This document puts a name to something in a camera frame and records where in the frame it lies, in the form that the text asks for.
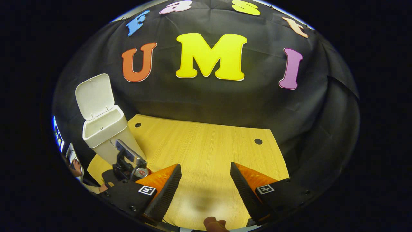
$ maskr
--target white trash can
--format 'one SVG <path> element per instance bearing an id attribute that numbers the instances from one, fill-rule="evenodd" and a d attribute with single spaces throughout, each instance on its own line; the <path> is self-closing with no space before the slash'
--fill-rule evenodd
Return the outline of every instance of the white trash can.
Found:
<path id="1" fill-rule="evenodd" d="M 81 83 L 77 86 L 75 95 L 80 112 L 86 120 L 82 137 L 90 148 L 109 164 L 115 164 L 119 153 L 116 140 L 121 139 L 146 160 L 127 125 L 123 111 L 115 105 L 107 74 L 92 77 Z"/>

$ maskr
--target trash can lid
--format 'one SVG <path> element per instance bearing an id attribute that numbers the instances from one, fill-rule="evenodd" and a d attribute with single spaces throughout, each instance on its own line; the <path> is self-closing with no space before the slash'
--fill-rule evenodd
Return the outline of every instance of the trash can lid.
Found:
<path id="1" fill-rule="evenodd" d="M 86 120 L 103 114 L 115 105 L 110 78 L 105 73 L 79 84 L 75 95 L 80 112 Z"/>

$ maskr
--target screen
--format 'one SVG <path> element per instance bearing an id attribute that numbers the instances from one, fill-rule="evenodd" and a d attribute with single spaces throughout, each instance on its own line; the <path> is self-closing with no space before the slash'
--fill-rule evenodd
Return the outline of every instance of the screen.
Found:
<path id="1" fill-rule="evenodd" d="M 54 129 L 54 136 L 56 137 L 56 144 L 60 149 L 60 152 L 63 152 L 64 141 L 61 138 L 59 128 L 57 127 L 56 117 L 53 116 L 53 129 Z"/>

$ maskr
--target wooden table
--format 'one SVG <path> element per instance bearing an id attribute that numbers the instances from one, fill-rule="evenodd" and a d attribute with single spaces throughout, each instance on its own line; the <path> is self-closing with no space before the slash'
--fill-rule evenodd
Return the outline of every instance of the wooden table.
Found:
<path id="1" fill-rule="evenodd" d="M 135 115 L 129 121 L 153 172 L 180 163 L 182 177 L 164 219 L 176 226 L 205 230 L 203 220 L 226 220 L 229 230 L 246 226 L 250 215 L 230 176 L 235 162 L 274 179 L 289 178 L 286 164 L 268 129 L 194 123 Z M 262 144 L 255 143 L 261 139 Z M 87 171 L 99 184 L 112 169 L 96 155 Z"/>

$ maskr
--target orange letter u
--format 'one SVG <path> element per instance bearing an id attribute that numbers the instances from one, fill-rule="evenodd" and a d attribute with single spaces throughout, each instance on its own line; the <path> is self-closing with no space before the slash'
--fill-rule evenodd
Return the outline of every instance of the orange letter u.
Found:
<path id="1" fill-rule="evenodd" d="M 129 82 L 138 82 L 146 79 L 152 70 L 152 54 L 157 43 L 148 43 L 143 45 L 140 50 L 143 51 L 143 65 L 140 72 L 133 71 L 133 55 L 137 52 L 136 48 L 125 51 L 123 58 L 123 76 Z"/>

